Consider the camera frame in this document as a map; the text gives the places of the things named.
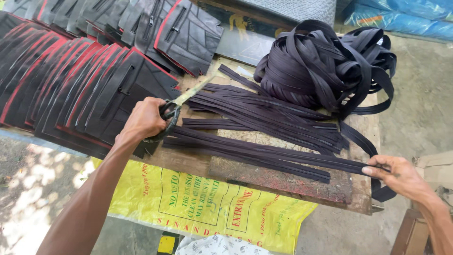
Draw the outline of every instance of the white cloth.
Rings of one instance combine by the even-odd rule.
[[[196,240],[184,237],[176,255],[272,255],[270,251],[227,235],[212,235]]]

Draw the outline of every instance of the hand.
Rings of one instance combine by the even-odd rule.
[[[383,167],[390,172],[377,167],[364,167],[362,168],[364,174],[383,180],[393,191],[409,199],[420,201],[434,193],[412,163],[403,157],[375,155],[367,163]]]
[[[159,106],[165,104],[163,99],[152,97],[137,102],[115,142],[124,137],[133,137],[139,142],[164,130],[167,123],[159,115]]]

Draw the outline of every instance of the scissor blade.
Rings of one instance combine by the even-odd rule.
[[[206,84],[208,84],[213,78],[214,78],[214,76],[195,85],[195,87],[189,89],[188,91],[186,91],[182,95],[180,95],[177,99],[173,100],[173,103],[175,103],[177,105],[183,105],[183,103],[185,103],[189,98],[195,96],[198,93],[198,91],[202,90],[203,87]]]

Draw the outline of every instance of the scissors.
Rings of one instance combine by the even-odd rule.
[[[157,135],[155,135],[153,137],[145,138],[145,139],[143,139],[143,141],[144,142],[149,142],[149,143],[159,142],[165,136],[167,136],[171,132],[173,132],[174,126],[176,126],[176,123],[178,122],[178,117],[179,117],[179,114],[181,113],[181,107],[183,106],[183,104],[187,100],[189,100],[191,97],[195,96],[198,93],[198,91],[202,90],[203,87],[206,84],[208,84],[213,78],[214,78],[214,76],[212,76],[210,78],[207,78],[203,82],[200,82],[199,84],[195,85],[195,87],[187,90],[185,93],[180,95],[175,100],[170,101],[170,100],[166,99],[165,101],[167,103],[165,105],[159,107],[159,115],[165,121],[170,119],[171,117],[173,117],[172,120],[170,120],[170,123],[168,123],[167,127],[165,128],[165,130],[163,130],[162,132],[160,132],[159,134],[157,134]],[[165,111],[167,111],[171,107],[173,107],[173,110],[171,110],[168,113],[165,113]]]

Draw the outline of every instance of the wooden table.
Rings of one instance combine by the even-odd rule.
[[[238,63],[231,59],[216,56],[212,61],[208,70],[208,75],[216,77],[212,83],[230,84],[245,88],[240,83],[231,80],[226,75],[217,71],[220,64],[225,64],[229,68],[238,72],[244,77],[244,73],[253,74],[255,68],[246,64]],[[179,81],[179,86],[182,91],[193,87],[197,82],[204,79],[201,76],[195,79],[189,75],[185,75]],[[376,94],[368,95],[361,106],[369,106],[377,103]],[[184,105],[181,111],[183,118],[221,118],[215,113],[194,112]],[[348,125],[357,129],[365,137],[367,137],[377,150],[380,150],[378,116],[366,115],[358,116],[351,115],[346,121]],[[182,118],[179,119],[178,125],[182,124]],[[230,131],[218,130],[217,135],[230,137],[239,140],[256,142],[260,144],[285,147],[294,150],[306,151],[309,150],[300,146],[296,146],[289,142],[270,137],[261,132],[251,131]],[[355,161],[365,162],[368,155],[362,151],[356,144],[351,143],[350,150],[343,150],[338,157],[347,158]],[[161,145],[155,151],[153,156],[146,157],[144,162],[172,169],[179,172],[190,173],[202,177],[216,179],[235,183],[250,188],[255,188],[262,191],[268,191],[284,196],[294,197],[301,200],[312,201],[319,204],[342,208],[349,211],[355,211],[362,214],[371,214],[371,182],[369,177],[349,174],[347,172],[326,169],[318,167],[331,173],[330,184],[320,183],[307,178],[295,176],[292,174],[282,173],[276,170],[267,169],[264,167],[256,167],[249,164],[231,161],[221,157],[211,157],[208,155],[198,155],[183,151],[162,148]]]

